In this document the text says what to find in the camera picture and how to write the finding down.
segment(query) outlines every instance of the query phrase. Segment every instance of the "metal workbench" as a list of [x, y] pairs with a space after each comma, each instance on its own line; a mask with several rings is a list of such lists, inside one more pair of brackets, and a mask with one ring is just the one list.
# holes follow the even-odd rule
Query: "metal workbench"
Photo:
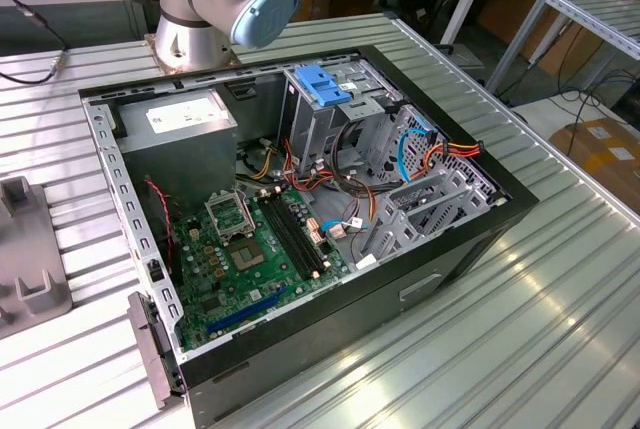
[[531, 34], [540, 17], [549, 7], [556, 9], [560, 15], [531, 56], [532, 62], [546, 52], [568, 20], [580, 24], [611, 46], [607, 57], [582, 83], [583, 87], [586, 88], [595, 81], [606, 65], [611, 62], [616, 53], [615, 49], [624, 52], [636, 61], [640, 60], [640, 1], [536, 0], [493, 74], [491, 74], [487, 82], [489, 91], [494, 92], [498, 88], [529, 34]]
[[[541, 200], [472, 272], [220, 427], [631, 427], [640, 415], [639, 220], [399, 21], [289, 26], [243, 61], [375, 44]], [[36, 78], [51, 54], [0, 59]], [[79, 49], [50, 84], [0, 81], [0, 175], [43, 183], [75, 307], [0, 341], [0, 427], [191, 427], [156, 410], [138, 289], [80, 87], [159, 75], [149, 49]]]

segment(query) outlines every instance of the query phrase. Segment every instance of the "cardboard box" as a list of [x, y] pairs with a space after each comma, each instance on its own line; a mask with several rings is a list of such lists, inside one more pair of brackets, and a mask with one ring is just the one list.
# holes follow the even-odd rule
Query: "cardboard box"
[[[573, 124], [551, 136], [550, 142], [565, 154]], [[613, 119], [577, 124], [569, 154], [595, 180], [640, 214], [640, 141]]]

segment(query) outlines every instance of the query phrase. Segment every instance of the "chip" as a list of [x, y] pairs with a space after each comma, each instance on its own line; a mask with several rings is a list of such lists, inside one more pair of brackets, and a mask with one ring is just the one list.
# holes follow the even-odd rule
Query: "chip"
[[264, 254], [255, 239], [243, 239], [228, 247], [231, 259], [238, 271], [246, 271], [250, 267], [264, 262]]
[[217, 297], [210, 297], [209, 299], [202, 301], [202, 308], [205, 312], [215, 311], [220, 307], [220, 305], [220, 299]]

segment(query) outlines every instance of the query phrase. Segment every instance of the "red wire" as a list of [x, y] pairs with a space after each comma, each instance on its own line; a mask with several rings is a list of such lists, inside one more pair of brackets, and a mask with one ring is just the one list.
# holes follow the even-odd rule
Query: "red wire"
[[173, 241], [171, 240], [171, 219], [169, 218], [169, 207], [167, 206], [167, 196], [162, 193], [160, 188], [156, 186], [149, 179], [145, 179], [145, 181], [151, 188], [155, 191], [155, 193], [160, 198], [160, 202], [162, 203], [162, 209], [164, 210], [164, 222], [167, 225], [167, 235], [169, 236], [169, 250], [167, 251], [167, 258], [169, 260], [169, 269], [171, 269], [171, 248], [173, 247]]

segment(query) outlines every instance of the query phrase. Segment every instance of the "ram slot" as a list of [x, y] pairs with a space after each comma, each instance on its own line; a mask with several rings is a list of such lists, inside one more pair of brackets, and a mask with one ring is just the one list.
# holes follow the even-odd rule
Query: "ram slot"
[[323, 272], [322, 259], [282, 200], [262, 199], [258, 205], [300, 277], [311, 279], [314, 272]]

